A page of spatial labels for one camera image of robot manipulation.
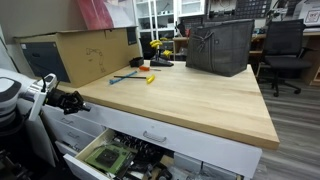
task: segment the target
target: butcher block table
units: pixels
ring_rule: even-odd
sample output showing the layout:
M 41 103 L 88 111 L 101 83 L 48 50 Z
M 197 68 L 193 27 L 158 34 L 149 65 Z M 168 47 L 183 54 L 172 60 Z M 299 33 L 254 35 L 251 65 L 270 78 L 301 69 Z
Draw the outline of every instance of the butcher block table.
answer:
M 253 177 L 261 148 L 278 148 L 277 133 L 250 65 L 233 77 L 187 68 L 185 62 L 152 68 L 161 71 L 125 67 L 80 88 L 59 89 L 79 91 L 93 106 L 87 114 L 93 114 L 97 123 L 245 179 Z M 151 84 L 144 79 L 109 84 L 113 76 L 134 70 L 138 71 L 134 76 L 154 74 L 155 79 Z

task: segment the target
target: screwdriver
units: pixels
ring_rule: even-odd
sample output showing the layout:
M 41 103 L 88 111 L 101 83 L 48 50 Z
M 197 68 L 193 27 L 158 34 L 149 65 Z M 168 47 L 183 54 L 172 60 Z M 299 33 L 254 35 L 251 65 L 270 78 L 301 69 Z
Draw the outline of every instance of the screwdriver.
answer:
M 140 69 L 141 71 L 150 71 L 150 70 L 153 70 L 153 71 L 161 71 L 160 69 L 153 69 L 153 68 L 146 67 L 146 66 L 140 66 L 139 69 Z
M 152 83 L 152 81 L 156 78 L 156 76 L 154 74 L 152 74 L 151 76 L 148 77 L 132 77 L 132 76 L 113 76 L 116 78 L 135 78 L 135 79 L 146 79 L 147 84 Z

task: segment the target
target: drawer handle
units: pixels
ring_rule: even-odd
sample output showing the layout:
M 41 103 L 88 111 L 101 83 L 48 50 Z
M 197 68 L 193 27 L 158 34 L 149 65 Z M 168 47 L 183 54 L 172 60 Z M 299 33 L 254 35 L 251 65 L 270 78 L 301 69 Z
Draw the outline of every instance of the drawer handle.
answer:
M 150 136 L 150 134 L 148 134 L 147 131 L 143 132 L 143 136 L 146 137 L 146 138 L 152 139 L 154 141 L 161 142 L 161 143 L 163 143 L 163 142 L 165 142 L 167 140 L 166 137 L 160 139 L 160 138 L 157 138 L 157 137 Z
M 66 118 L 62 118 L 60 121 L 65 123 L 65 124 L 73 124 L 73 121 L 70 121 L 70 120 L 68 120 Z
M 73 134 L 72 132 L 68 132 L 68 136 L 70 136 L 70 137 L 72 137 L 74 139 L 78 139 L 79 138 L 79 136 Z

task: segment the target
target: chair wheel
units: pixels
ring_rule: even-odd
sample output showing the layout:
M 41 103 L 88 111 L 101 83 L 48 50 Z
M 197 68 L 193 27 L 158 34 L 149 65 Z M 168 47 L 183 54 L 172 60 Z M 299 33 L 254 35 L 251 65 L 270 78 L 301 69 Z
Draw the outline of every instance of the chair wheel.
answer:
M 297 90 L 294 91 L 294 93 L 295 93 L 295 94 L 300 94 L 300 93 L 301 93 L 301 90 L 300 90 L 300 89 L 297 89 Z

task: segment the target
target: white cabinet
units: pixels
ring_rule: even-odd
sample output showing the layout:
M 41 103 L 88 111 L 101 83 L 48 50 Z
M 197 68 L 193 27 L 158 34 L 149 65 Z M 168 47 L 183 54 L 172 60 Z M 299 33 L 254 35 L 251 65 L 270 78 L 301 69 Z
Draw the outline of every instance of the white cabinet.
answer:
M 205 0 L 178 0 L 178 16 L 203 15 L 205 12 Z
M 135 0 L 135 12 L 140 37 L 152 40 L 172 38 L 177 21 L 177 2 L 174 0 Z

